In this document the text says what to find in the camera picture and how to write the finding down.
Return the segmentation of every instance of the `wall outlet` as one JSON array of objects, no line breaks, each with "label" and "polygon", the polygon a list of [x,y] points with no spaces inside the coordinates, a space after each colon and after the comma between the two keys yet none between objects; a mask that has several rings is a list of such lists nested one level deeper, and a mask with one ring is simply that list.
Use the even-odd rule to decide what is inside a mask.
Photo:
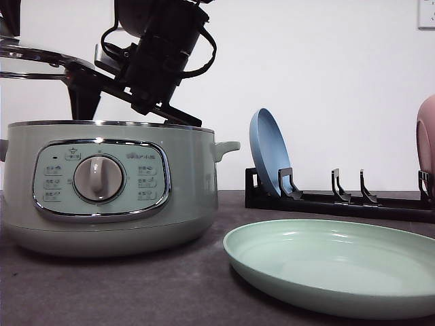
[{"label": "wall outlet", "polygon": [[435,0],[419,0],[419,29],[435,29]]}]

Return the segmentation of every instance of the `cooker control panel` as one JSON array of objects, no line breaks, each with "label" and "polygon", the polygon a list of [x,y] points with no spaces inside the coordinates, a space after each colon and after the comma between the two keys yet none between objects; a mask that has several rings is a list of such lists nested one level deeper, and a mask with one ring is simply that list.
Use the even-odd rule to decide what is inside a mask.
[{"label": "cooker control panel", "polygon": [[170,190],[164,151],[154,143],[127,140],[51,142],[39,152],[33,177],[38,207],[64,221],[134,219],[164,204]]}]

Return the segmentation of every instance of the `cooker handle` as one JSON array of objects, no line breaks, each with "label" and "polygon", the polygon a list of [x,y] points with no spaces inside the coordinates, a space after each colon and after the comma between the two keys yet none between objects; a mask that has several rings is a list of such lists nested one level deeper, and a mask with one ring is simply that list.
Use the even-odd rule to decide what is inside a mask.
[{"label": "cooker handle", "polygon": [[4,162],[6,160],[6,152],[7,152],[8,145],[9,145],[8,140],[0,139],[0,162]]},{"label": "cooker handle", "polygon": [[238,151],[240,149],[240,142],[238,141],[225,141],[223,143],[215,144],[215,162],[222,161],[222,156],[229,151]]}]

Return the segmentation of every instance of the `rice cooker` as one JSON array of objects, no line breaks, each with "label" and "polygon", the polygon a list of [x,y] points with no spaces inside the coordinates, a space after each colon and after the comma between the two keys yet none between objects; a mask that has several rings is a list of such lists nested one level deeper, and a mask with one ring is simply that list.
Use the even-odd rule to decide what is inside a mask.
[{"label": "rice cooker", "polygon": [[140,122],[18,122],[8,138],[3,227],[24,248],[76,257],[198,238],[218,207],[215,163],[240,148],[206,128]]}]

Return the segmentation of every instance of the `white wall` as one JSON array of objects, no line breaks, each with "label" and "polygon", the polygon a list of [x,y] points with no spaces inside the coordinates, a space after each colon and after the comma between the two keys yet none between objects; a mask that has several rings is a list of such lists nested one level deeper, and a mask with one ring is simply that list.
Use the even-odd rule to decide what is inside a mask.
[{"label": "white wall", "polygon": [[[417,29],[416,0],[215,0],[203,8],[216,62],[183,81],[171,103],[217,141],[241,142],[218,164],[220,189],[244,188],[249,121],[261,107],[279,122],[299,188],[329,189],[339,167],[345,189],[359,188],[360,168],[369,189],[417,189],[415,118],[435,93],[435,31]],[[22,0],[21,39],[92,61],[111,15],[110,0]],[[210,53],[199,42],[188,68]],[[10,122],[70,118],[62,83],[0,82],[3,138]],[[161,121],[109,96],[95,118]]]}]

